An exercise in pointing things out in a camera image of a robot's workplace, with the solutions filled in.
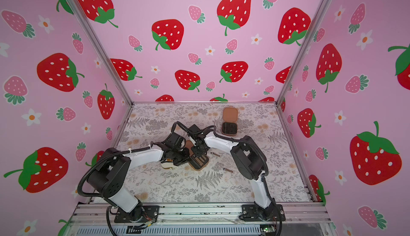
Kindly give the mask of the light brown nail clipper case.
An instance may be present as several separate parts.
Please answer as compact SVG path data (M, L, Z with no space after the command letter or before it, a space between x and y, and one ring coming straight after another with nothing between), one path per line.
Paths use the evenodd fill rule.
M185 148L189 151L189 164L194 170L200 171L209 163L209 158L205 154L198 157L192 151L193 146L194 144L191 141L186 141Z

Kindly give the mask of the cream nail clipper case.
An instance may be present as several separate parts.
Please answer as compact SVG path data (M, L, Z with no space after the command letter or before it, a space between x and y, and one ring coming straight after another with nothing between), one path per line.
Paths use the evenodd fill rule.
M164 163L161 163L161 167L164 169L171 169L174 168L174 163L172 161L166 161Z

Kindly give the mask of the dark brown nail clipper case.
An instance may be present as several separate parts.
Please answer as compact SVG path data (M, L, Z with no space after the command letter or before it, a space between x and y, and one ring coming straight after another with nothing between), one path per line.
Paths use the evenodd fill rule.
M227 107L223 110L222 133L227 136L236 136L238 132L238 110Z

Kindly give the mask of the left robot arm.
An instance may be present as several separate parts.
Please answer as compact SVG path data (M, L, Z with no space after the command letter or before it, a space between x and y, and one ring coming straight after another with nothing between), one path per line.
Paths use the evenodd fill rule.
M139 222L145 216L145 210L142 202L124 184L128 171L152 162L172 160L184 163L189 158L185 145L184 137L171 133L164 141L152 142L139 149L119 151L108 148L80 179L78 194L82 197L101 197L124 212L130 221Z

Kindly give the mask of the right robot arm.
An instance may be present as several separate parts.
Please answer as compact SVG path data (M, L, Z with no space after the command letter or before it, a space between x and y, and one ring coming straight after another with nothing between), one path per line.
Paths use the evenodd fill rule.
M192 146L190 164L200 170L208 162L207 152L209 149L219 149L229 153L239 173L250 181L255 194L254 203L242 206L242 214L239 219L246 222L286 220L283 208L272 198L267 186L266 176L269 174L266 156L250 136L232 138L220 135L214 126L199 129L196 125L186 130Z

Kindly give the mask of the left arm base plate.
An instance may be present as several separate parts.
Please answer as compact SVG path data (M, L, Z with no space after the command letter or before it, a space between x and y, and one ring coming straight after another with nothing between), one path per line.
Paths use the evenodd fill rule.
M160 206L136 206L130 213L118 208L115 223L146 223L155 222L159 215Z

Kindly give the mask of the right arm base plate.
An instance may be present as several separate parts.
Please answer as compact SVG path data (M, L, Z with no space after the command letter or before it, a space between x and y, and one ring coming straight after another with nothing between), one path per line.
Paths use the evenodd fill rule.
M245 222L284 222L286 220L282 205L271 204L268 208L262 208L257 204L242 205L242 213L239 219Z

